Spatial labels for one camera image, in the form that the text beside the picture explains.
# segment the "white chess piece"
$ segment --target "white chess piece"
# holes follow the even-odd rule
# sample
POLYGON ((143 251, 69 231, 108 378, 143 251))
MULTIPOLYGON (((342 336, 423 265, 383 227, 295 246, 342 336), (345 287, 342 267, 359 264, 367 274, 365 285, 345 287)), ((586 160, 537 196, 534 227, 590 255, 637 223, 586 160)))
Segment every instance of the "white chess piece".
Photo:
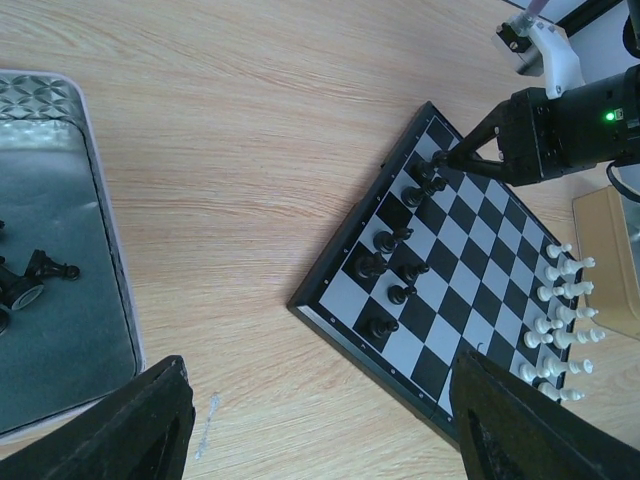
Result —
POLYGON ((547 357, 542 362, 544 368, 551 372, 551 375, 557 377, 561 373, 571 372, 571 373, 588 373, 591 374, 593 372, 593 363, 591 360, 582 360, 581 362, 576 362, 574 360, 570 360, 569 362, 561 362, 556 357, 547 357))
POLYGON ((557 245, 547 246, 547 256, 549 258, 558 258, 561 253, 570 252, 573 247, 570 243, 563 243, 559 247, 557 245))
POLYGON ((593 282, 565 283, 561 287, 564 289, 562 296, 567 300, 571 300, 580 295, 591 295, 593 287, 593 282))
POLYGON ((595 317, 598 313, 600 313, 597 309, 591 307, 583 307, 577 308, 576 310, 571 310, 569 307, 565 307, 564 305, 556 308, 556 316, 563 320, 565 323, 569 323, 574 318, 592 318, 595 317))
POLYGON ((578 273, 578 270, 583 268, 593 268, 596 266, 596 261, 593 257, 583 258, 579 262, 575 260, 565 260, 562 266, 560 267, 561 275, 573 275, 578 273))
POLYGON ((540 334, 547 333, 549 330, 556 330, 558 328, 564 327, 564 322, 562 320, 547 320, 546 318, 540 317, 536 318, 533 326, 536 328, 536 332, 540 334))
POLYGON ((576 390, 574 388, 561 388, 560 390, 558 390, 549 382, 542 382, 540 385, 538 385, 538 390, 554 401, 577 401, 585 397, 584 393, 582 393, 580 390, 576 390))
POLYGON ((550 333, 527 332, 524 334, 524 344, 529 348, 536 348, 541 343, 553 342, 553 336, 550 333))
POLYGON ((548 302, 552 297, 557 297, 559 295, 564 294, 563 287, 539 287, 538 288, 538 298, 543 302, 548 302))
POLYGON ((551 371, 549 371, 548 368, 544 366, 533 368, 528 363, 523 363, 522 365, 520 365, 518 373, 520 374, 521 379, 529 383, 533 382, 536 377, 547 378, 551 376, 551 371))
POLYGON ((602 330, 592 328, 590 330, 580 330, 575 333, 565 332, 564 330, 553 331, 553 344, 560 350, 564 350, 572 343, 598 343, 607 336, 602 330))
POLYGON ((561 272, 555 267, 546 267, 544 269, 544 276, 547 277, 547 280, 551 280, 555 282, 558 278, 560 278, 561 272))

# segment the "scratch on table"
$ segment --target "scratch on table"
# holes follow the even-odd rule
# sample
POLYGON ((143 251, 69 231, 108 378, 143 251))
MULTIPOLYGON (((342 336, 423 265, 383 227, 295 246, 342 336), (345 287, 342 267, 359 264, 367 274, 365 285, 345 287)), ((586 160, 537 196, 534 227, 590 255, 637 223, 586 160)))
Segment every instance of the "scratch on table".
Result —
POLYGON ((207 419, 204 422, 204 432, 202 432, 202 439, 198 444, 198 450, 196 451, 196 460, 200 460, 200 457, 204 453, 205 449, 208 445, 208 436, 209 429, 211 428, 211 421, 213 420, 213 414, 218 410, 218 405, 220 405, 220 397, 217 394, 214 394, 211 397, 211 401, 209 404, 209 414, 207 415, 207 419))

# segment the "brown box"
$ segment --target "brown box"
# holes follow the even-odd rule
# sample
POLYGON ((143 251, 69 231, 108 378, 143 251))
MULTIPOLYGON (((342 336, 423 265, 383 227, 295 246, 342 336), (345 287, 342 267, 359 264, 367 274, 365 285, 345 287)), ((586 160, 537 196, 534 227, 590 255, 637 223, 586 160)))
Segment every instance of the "brown box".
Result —
POLYGON ((573 201, 580 255, 596 259, 583 270, 583 280, 595 284, 585 297, 600 311, 597 324, 640 340, 640 289, 629 239, 625 209, 613 187, 573 201))

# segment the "wood grain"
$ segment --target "wood grain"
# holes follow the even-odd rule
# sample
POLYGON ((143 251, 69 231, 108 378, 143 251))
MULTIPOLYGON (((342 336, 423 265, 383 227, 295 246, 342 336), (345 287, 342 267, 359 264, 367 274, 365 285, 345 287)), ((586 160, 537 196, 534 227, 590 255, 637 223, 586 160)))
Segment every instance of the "wood grain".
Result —
MULTIPOLYGON (((0 67, 84 89, 148 360, 185 357, 185 478, 464 478, 458 453, 284 305, 417 108, 462 132, 528 86, 491 46, 497 0, 5 2, 0 67), (220 407, 198 461, 209 398, 220 407)), ((601 170, 518 189, 564 241, 601 170)), ((570 408, 640 447, 640 349, 575 349, 570 408)), ((33 441, 8 447, 6 456, 33 441)))

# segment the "metal tray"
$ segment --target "metal tray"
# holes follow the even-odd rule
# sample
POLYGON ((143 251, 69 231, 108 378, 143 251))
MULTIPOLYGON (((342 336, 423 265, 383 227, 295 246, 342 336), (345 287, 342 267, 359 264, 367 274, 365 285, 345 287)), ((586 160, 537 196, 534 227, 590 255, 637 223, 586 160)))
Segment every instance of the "metal tray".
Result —
POLYGON ((145 367, 126 264, 80 88, 0 70, 0 255, 22 274, 34 249, 77 265, 45 280, 0 335, 0 441, 124 385, 145 367))

